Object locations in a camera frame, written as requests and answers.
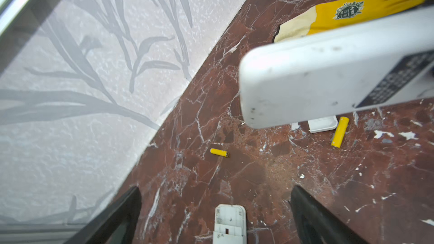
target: yellow aa battery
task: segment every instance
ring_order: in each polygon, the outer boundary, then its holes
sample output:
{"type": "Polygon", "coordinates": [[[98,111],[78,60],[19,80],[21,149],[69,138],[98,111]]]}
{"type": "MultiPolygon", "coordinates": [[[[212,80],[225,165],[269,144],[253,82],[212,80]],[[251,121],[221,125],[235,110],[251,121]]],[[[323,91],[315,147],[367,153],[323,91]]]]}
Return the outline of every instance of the yellow aa battery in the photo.
{"type": "Polygon", "coordinates": [[[342,140],[344,139],[345,130],[347,129],[348,122],[350,119],[347,117],[341,117],[339,119],[338,127],[336,128],[335,135],[332,139],[332,146],[340,148],[342,144],[342,140]]]}
{"type": "Polygon", "coordinates": [[[229,155],[229,153],[226,152],[226,151],[222,151],[222,150],[214,149],[214,148],[211,148],[211,154],[221,155],[221,156],[224,156],[224,157],[228,157],[228,155],[229,155]]]}

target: patterned wallpaper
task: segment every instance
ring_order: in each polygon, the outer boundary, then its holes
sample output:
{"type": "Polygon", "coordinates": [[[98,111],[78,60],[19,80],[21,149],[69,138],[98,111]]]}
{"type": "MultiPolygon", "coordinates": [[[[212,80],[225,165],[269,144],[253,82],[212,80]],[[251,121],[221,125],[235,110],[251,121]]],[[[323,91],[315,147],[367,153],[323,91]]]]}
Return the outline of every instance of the patterned wallpaper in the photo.
{"type": "Polygon", "coordinates": [[[0,224],[99,213],[244,1],[35,0],[0,47],[0,224]]]}

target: red marble floor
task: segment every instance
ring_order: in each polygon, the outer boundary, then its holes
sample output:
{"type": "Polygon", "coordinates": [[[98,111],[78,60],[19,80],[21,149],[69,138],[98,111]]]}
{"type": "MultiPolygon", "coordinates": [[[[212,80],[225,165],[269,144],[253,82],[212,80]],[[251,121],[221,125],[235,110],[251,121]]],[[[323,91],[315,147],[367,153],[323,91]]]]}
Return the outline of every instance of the red marble floor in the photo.
{"type": "Polygon", "coordinates": [[[241,57],[327,1],[245,2],[119,191],[142,193],[135,243],[211,243],[219,204],[246,208],[249,243],[299,243],[286,203],[294,185],[372,244],[434,243],[434,226],[423,222],[434,220],[434,99],[346,115],[340,149],[330,146],[333,131],[310,134],[306,122],[243,125],[241,57]]]}

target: glove logo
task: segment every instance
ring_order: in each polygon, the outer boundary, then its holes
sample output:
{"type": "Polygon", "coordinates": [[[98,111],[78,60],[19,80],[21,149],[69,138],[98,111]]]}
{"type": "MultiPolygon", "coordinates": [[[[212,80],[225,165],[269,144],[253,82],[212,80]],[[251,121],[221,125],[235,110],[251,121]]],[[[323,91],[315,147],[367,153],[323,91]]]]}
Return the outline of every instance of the glove logo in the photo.
{"type": "Polygon", "coordinates": [[[361,10],[363,9],[364,3],[365,3],[364,1],[345,3],[344,6],[336,10],[336,14],[333,17],[333,19],[340,20],[340,19],[352,18],[358,14],[361,14],[361,10]]]}

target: glove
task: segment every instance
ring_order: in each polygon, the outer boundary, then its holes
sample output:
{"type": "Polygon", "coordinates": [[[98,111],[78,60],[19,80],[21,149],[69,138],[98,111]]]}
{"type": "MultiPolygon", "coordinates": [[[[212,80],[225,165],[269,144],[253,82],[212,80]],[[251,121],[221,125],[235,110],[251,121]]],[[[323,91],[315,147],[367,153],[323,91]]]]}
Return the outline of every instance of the glove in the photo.
{"type": "Polygon", "coordinates": [[[280,25],[274,42],[357,24],[422,4],[425,0],[338,0],[313,6],[280,25]]]}

